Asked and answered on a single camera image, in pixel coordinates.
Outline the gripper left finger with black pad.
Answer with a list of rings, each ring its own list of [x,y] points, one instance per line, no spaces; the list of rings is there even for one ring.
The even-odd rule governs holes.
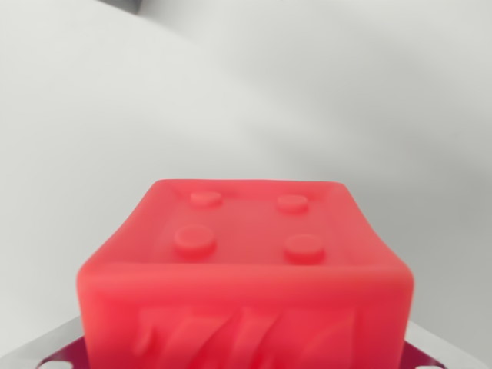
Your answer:
[[[23,344],[1,357],[1,368],[90,368],[81,318]]]

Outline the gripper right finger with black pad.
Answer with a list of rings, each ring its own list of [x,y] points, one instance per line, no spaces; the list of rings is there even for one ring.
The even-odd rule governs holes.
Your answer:
[[[430,347],[406,341],[401,368],[479,369],[488,366],[453,345]]]

